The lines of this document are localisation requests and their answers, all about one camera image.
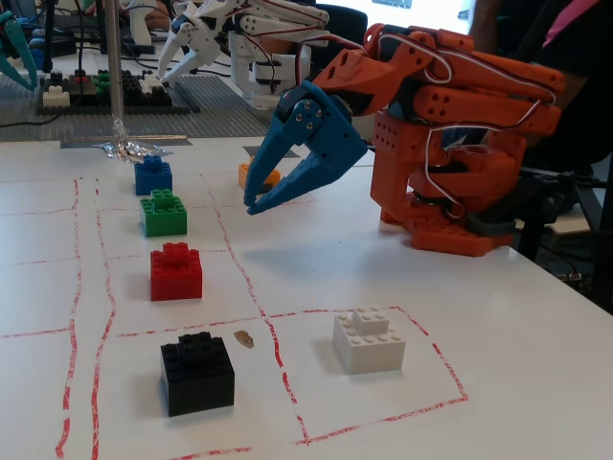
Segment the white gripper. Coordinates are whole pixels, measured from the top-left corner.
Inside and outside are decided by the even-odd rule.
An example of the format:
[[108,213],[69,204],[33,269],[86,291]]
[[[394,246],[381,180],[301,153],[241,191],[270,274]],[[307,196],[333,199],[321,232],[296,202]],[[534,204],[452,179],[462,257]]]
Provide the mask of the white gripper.
[[[158,76],[162,77],[162,82],[215,61],[221,54],[219,41],[222,29],[234,7],[234,1],[204,1],[200,6],[190,2],[186,6],[172,22],[172,29],[160,53]],[[172,58],[182,47],[187,47],[189,51],[168,70]]]

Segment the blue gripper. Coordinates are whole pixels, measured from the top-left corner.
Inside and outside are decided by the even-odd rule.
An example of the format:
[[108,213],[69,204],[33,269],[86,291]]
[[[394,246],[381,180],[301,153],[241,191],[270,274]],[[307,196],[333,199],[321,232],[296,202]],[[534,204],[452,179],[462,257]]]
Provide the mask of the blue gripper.
[[[262,197],[263,181],[293,146],[309,149],[296,168]],[[305,81],[284,93],[245,182],[248,214],[260,214],[329,185],[344,175],[367,147],[352,126],[343,99]]]

